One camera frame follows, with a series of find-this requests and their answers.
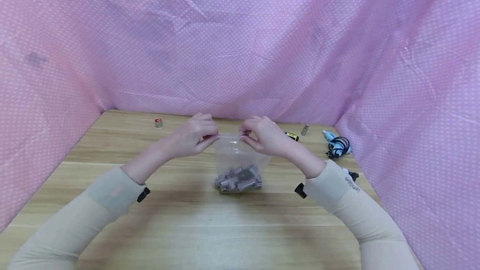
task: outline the yellow and black object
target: yellow and black object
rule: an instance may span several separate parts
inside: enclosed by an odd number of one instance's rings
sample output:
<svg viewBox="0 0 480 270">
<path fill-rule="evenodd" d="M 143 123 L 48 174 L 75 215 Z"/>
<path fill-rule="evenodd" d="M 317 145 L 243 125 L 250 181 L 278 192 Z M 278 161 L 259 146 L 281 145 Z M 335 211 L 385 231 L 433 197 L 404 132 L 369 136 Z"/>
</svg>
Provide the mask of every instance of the yellow and black object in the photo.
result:
<svg viewBox="0 0 480 270">
<path fill-rule="evenodd" d="M 288 137 L 292 138 L 292 140 L 297 141 L 297 142 L 299 141 L 299 136 L 298 136 L 298 135 L 295 135 L 295 134 L 292 134 L 292 133 L 288 133 L 288 132 L 286 132 L 286 131 L 284 131 L 284 133 L 285 133 L 286 135 L 288 135 Z"/>
</svg>

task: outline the wooden table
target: wooden table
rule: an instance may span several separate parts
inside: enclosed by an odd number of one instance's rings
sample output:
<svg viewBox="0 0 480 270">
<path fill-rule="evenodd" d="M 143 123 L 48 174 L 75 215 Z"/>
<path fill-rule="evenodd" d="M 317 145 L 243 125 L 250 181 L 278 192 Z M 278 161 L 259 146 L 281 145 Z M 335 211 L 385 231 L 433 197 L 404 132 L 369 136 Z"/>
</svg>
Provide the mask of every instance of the wooden table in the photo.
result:
<svg viewBox="0 0 480 270">
<path fill-rule="evenodd" d="M 154 119 L 163 119 L 155 128 Z M 95 178 L 132 159 L 179 127 L 187 117 L 105 112 L 0 237 L 0 269 L 39 225 L 79 195 Z M 217 120 L 220 133 L 238 131 L 241 121 Z M 281 124 L 326 159 L 322 129 Z M 338 164 L 360 172 L 351 155 Z M 81 255 L 79 269 L 360 269 L 357 241 L 335 216 L 293 192 L 304 182 L 287 160 L 273 157 L 263 171 L 263 189 L 222 195 L 213 147 L 176 159 L 148 181 L 152 191 L 130 213 L 110 224 Z M 376 201 L 363 174 L 358 185 Z"/>
</svg>

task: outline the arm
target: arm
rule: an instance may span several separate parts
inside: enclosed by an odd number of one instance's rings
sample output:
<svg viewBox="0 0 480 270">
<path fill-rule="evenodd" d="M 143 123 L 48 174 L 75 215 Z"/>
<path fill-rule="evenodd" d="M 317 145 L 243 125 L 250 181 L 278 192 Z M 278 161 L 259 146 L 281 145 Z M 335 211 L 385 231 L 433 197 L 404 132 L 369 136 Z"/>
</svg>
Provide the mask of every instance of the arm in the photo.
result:
<svg viewBox="0 0 480 270">
<path fill-rule="evenodd" d="M 108 223 L 127 214 L 145 189 L 145 181 L 161 165 L 173 158 L 199 154 L 216 140 L 218 128 L 211 115 L 193 116 L 129 163 L 96 179 L 28 239 L 8 269 L 75 269 L 79 255 Z"/>
<path fill-rule="evenodd" d="M 250 137 L 250 132 L 257 138 Z M 342 220 L 357 238 L 363 270 L 418 269 L 397 224 L 337 164 L 320 160 L 267 117 L 246 120 L 240 133 L 253 149 L 284 157 L 304 173 L 304 192 Z"/>
</svg>

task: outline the pink polka dot backdrop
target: pink polka dot backdrop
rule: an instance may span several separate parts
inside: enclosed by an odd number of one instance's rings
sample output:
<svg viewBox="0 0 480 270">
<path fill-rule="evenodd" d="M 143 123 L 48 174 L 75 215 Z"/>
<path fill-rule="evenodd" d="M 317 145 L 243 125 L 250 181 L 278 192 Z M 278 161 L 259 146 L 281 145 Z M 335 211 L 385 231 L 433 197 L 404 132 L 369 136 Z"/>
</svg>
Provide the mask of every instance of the pink polka dot backdrop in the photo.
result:
<svg viewBox="0 0 480 270">
<path fill-rule="evenodd" d="M 0 231 L 111 108 L 336 125 L 426 269 L 480 256 L 480 0 L 0 0 Z"/>
</svg>

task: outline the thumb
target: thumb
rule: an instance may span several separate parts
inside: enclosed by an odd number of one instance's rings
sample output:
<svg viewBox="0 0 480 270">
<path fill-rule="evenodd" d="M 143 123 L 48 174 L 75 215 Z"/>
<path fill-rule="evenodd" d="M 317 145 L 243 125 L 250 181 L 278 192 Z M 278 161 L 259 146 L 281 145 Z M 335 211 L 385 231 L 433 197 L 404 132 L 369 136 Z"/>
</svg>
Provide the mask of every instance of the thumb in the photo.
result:
<svg viewBox="0 0 480 270">
<path fill-rule="evenodd" d="M 200 143 L 197 144 L 196 149 L 199 153 L 203 152 L 211 144 L 215 143 L 220 138 L 220 135 L 210 135 L 208 138 L 204 138 Z"/>
<path fill-rule="evenodd" d="M 252 147 L 256 151 L 260 150 L 260 142 L 248 135 L 240 136 L 240 141 L 247 143 L 248 145 L 250 145 L 250 147 Z"/>
</svg>

